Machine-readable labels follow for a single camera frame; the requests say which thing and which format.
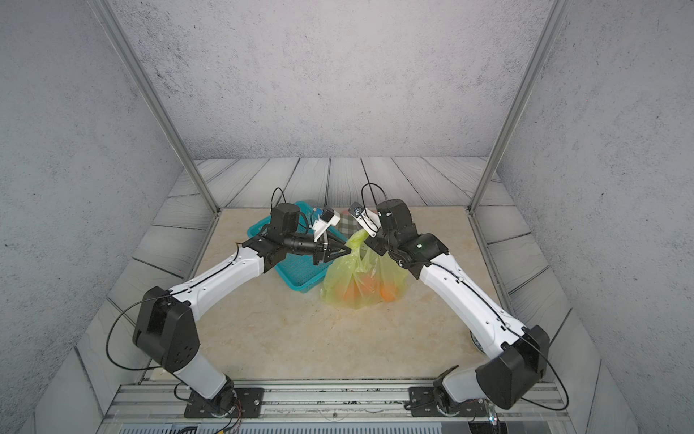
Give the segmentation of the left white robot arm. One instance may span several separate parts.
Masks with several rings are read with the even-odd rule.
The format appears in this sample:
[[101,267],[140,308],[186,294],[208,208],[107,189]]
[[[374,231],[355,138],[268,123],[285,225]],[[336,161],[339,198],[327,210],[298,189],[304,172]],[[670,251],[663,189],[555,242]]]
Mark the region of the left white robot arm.
[[319,264],[349,254],[346,243],[330,232],[340,220],[339,213],[330,208],[311,220],[296,204],[276,205],[269,222],[242,242],[231,257],[171,289],[150,289],[139,309],[134,345],[199,398],[220,407],[230,406],[233,382],[202,352],[197,322],[235,289],[270,271],[289,255],[308,256]]

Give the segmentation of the orange fruit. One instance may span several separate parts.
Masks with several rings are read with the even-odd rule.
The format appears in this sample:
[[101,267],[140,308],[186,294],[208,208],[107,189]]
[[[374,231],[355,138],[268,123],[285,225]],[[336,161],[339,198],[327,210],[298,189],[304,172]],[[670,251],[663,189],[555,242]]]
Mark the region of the orange fruit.
[[359,276],[358,287],[361,291],[361,295],[365,298],[379,296],[380,286],[381,282],[378,277],[367,274],[361,274],[361,276]]
[[340,295],[340,300],[346,306],[353,307],[356,303],[356,298],[359,295],[359,289],[354,281],[347,284]]
[[384,302],[394,302],[399,298],[399,289],[397,286],[382,284],[380,294]]

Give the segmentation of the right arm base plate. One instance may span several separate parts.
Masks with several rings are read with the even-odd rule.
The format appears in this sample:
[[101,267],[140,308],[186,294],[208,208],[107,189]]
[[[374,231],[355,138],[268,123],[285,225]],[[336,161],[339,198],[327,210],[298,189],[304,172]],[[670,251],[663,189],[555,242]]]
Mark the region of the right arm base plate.
[[410,387],[408,401],[403,405],[404,410],[415,418],[467,418],[471,421],[486,416],[486,406],[483,400],[469,400],[457,403],[440,387]]

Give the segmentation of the yellow-green plastic bag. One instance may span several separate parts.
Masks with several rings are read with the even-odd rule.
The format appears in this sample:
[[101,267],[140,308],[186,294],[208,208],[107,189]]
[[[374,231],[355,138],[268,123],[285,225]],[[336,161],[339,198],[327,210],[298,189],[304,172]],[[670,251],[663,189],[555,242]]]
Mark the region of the yellow-green plastic bag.
[[336,307],[361,309],[401,299],[410,287],[410,273],[387,254],[380,256],[366,245],[365,230],[354,233],[346,245],[351,253],[328,267],[320,297]]

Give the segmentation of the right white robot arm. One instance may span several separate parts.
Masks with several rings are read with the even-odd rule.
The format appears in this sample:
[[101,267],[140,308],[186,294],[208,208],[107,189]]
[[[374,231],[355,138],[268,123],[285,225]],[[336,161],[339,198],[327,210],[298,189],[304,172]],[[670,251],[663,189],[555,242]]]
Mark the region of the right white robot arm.
[[438,378],[441,410],[478,398],[509,410],[543,378],[551,346],[546,331],[539,325],[526,327],[484,293],[439,238],[417,230],[402,200],[386,200],[375,211],[352,215],[367,231],[367,245],[433,289],[488,358],[475,368],[458,366]]

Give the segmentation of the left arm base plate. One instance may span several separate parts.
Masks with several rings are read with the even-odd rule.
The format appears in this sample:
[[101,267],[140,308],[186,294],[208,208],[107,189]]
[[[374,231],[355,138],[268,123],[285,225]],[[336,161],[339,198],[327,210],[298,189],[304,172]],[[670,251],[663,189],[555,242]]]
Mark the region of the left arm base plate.
[[204,399],[191,391],[184,419],[258,419],[263,403],[263,388],[225,388],[214,399]]

